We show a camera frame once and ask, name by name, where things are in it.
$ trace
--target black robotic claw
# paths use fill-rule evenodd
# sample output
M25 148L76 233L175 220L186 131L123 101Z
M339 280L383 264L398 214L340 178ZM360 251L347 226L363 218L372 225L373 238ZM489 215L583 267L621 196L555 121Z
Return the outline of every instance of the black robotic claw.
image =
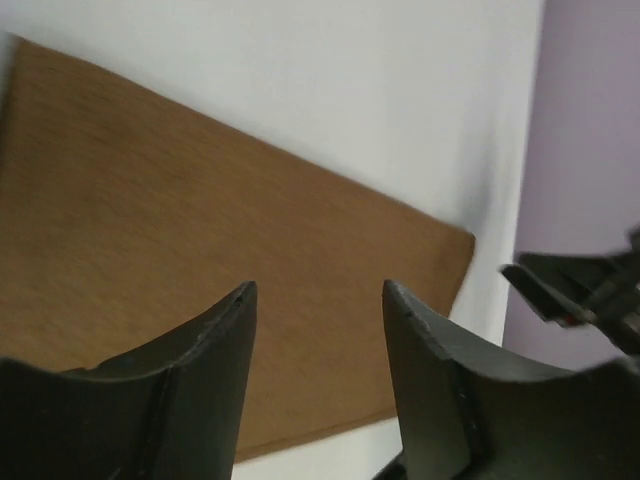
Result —
M599 256L523 253L502 267L545 321L593 325L628 355L640 354L640 229L628 250Z

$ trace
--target brown cloth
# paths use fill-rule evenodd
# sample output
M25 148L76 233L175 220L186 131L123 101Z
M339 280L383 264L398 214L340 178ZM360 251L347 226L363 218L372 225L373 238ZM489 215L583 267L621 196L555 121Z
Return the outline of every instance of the brown cloth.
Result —
M394 414L383 280L446 314L470 234L90 63L26 41L14 60L2 354L95 366L256 280L238 459Z

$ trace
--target brown mat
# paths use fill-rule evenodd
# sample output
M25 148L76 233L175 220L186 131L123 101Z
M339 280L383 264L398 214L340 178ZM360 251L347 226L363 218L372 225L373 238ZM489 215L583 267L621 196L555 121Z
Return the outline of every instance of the brown mat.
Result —
M448 313L471 235L31 43L7 107L0 352L93 366L253 279L238 458L393 414L382 282Z

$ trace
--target dark blurry object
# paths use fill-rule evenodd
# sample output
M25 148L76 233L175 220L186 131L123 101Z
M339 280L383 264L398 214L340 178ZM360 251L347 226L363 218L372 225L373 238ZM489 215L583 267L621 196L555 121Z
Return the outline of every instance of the dark blurry object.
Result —
M386 282L404 452L377 480L616 480L640 472L640 361L570 372L504 350Z
M502 274L545 321L593 325L628 355L640 354L640 229L630 248L600 256L523 253Z
M256 299L245 283L93 370L0 359L0 478L230 479Z

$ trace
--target purple wall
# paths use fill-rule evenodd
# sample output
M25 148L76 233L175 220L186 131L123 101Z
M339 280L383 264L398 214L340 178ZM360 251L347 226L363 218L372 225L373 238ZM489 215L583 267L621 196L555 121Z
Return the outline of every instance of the purple wall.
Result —
M596 253L640 223L640 3L547 2L516 251ZM579 368L620 353L511 292L504 346Z

